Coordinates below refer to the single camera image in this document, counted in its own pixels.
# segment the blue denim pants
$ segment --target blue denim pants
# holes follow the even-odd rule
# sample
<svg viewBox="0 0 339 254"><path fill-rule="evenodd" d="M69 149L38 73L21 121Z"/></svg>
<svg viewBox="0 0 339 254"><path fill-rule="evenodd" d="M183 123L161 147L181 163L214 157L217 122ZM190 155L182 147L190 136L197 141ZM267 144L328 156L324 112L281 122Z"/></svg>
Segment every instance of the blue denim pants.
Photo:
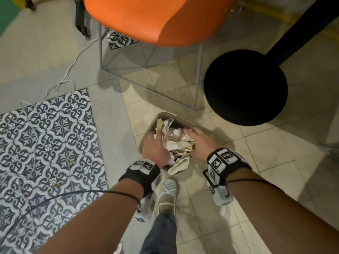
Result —
<svg viewBox="0 0 339 254"><path fill-rule="evenodd" d="M155 219L140 254L177 254L177 225L174 213L164 211Z"/></svg>

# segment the black cable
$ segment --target black cable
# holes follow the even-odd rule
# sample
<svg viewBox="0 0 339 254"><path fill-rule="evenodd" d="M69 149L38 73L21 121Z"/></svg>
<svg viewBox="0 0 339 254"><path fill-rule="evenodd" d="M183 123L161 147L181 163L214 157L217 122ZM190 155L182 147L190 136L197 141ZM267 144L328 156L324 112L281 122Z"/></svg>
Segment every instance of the black cable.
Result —
<svg viewBox="0 0 339 254"><path fill-rule="evenodd" d="M57 195L57 196L54 196L52 198L49 198L41 203L39 203L38 205L36 205L34 208L28 210L25 214L17 217L15 219L15 222L13 223L13 225L11 226L11 228L7 231L6 235L3 237L2 241L0 242L0 247L2 246L2 244L4 243L4 241L6 240L7 236L10 234L10 232L13 230L13 228L24 218L26 217L29 213L31 213L33 210L35 210L36 208L48 203L49 201L53 200L53 199L56 199L58 197L63 197L63 196L67 196L67 195L71 195L71 194L77 194L77 193L86 193L86 192L103 192L103 193L114 193L114 194L120 194L120 195L123 195L123 196L126 196L126 197L130 197L132 199L134 199L138 204L138 209L140 209L141 207L141 203L139 201L139 199L131 194L128 194L128 193L125 193L125 192L116 192L116 191L110 191L110 190L106 190L106 191L101 191L101 190L83 190L83 191L75 191L75 192L67 192L67 193L63 193L63 194L60 194L60 195Z"/></svg>
<svg viewBox="0 0 339 254"><path fill-rule="evenodd" d="M266 183L266 184L272 185L272 186L278 188L280 191L282 191L282 189L280 189L278 186L274 185L273 183L267 182L266 180L263 180L263 179L254 179L254 178L243 178L243 179L229 180L225 183L225 186L227 186L228 183L240 182L240 181L254 181L254 182Z"/></svg>

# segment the forearm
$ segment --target forearm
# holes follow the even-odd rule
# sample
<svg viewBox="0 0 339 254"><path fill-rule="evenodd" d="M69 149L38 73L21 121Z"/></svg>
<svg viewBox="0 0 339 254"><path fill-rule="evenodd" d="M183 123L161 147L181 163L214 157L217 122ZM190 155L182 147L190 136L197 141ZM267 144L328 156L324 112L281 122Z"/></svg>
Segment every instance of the forearm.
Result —
<svg viewBox="0 0 339 254"><path fill-rule="evenodd" d="M247 168L227 177L262 179ZM272 254L338 253L339 232L284 192L261 182L227 185Z"/></svg>
<svg viewBox="0 0 339 254"><path fill-rule="evenodd" d="M129 193L139 200L144 193L142 186L131 179L121 180L111 190ZM104 193L57 231L37 254L112 254L137 207L130 197Z"/></svg>

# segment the foot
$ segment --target foot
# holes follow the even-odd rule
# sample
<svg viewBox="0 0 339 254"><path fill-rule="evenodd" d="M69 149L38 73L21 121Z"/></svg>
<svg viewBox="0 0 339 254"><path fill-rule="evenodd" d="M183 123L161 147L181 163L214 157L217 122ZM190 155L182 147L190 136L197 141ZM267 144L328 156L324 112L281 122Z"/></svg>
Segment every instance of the foot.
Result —
<svg viewBox="0 0 339 254"><path fill-rule="evenodd" d="M159 213L164 211L175 213L176 198L177 182L174 179L166 179L159 195Z"/></svg>

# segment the black table pole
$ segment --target black table pole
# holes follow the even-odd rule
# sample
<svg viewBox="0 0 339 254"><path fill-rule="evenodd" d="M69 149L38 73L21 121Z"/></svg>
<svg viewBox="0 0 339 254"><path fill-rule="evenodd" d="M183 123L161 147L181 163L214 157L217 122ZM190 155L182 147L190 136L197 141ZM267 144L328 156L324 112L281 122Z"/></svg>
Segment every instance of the black table pole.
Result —
<svg viewBox="0 0 339 254"><path fill-rule="evenodd" d="M275 118L288 94L279 65L339 16L338 4L339 0L316 0L266 55L234 50L215 59L204 79L211 108L223 119L243 126Z"/></svg>

